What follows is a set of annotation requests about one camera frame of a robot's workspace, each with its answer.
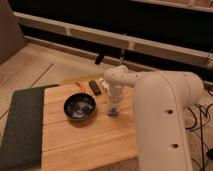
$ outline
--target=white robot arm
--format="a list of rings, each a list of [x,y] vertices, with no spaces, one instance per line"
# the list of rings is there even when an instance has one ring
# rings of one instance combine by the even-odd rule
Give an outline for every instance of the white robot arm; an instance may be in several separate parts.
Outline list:
[[[119,86],[134,88],[140,170],[192,171],[182,111],[202,97],[201,79],[190,72],[129,73],[125,66],[108,69],[104,79],[113,104],[120,101]]]

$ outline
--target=gray cushion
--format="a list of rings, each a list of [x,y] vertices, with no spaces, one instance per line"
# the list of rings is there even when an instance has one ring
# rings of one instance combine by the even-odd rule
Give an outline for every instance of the gray cushion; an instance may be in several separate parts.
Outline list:
[[[0,170],[40,163],[45,87],[13,94],[0,148]]]

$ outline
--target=screw hole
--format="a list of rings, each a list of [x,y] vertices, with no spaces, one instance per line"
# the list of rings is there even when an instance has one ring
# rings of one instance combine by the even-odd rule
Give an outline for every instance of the screw hole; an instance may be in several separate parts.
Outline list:
[[[166,113],[168,113],[169,115],[173,114],[173,110],[167,110]]]

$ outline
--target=metal bowl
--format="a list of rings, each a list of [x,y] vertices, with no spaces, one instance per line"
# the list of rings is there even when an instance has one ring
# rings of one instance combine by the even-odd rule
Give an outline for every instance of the metal bowl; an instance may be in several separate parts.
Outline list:
[[[95,113],[96,103],[92,96],[77,93],[70,96],[64,103],[64,112],[71,120],[89,119]]]

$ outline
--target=wooden table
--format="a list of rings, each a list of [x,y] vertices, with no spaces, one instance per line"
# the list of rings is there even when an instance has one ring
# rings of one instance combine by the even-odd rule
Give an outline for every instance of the wooden table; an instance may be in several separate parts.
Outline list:
[[[134,161],[125,166],[126,170],[137,170],[132,89],[124,89],[119,116],[109,117],[107,95],[94,96],[88,83],[82,84],[95,98],[97,112],[95,117],[79,123],[68,120],[63,111],[65,100],[80,92],[76,84],[45,91],[42,171],[103,170],[116,163],[116,170],[123,171],[121,163],[129,160]]]

